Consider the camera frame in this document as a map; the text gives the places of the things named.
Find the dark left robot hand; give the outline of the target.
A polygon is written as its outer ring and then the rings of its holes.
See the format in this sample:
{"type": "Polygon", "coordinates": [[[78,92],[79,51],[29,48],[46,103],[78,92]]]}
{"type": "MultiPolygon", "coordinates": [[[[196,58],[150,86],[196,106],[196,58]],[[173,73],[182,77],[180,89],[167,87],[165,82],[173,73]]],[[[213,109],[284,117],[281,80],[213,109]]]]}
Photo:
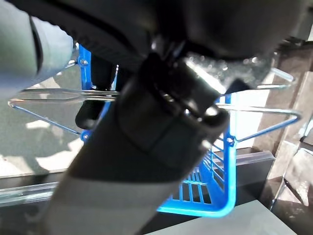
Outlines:
{"type": "Polygon", "coordinates": [[[55,190],[42,235],[135,235],[226,129],[306,0],[14,0],[131,77],[55,190]]]}

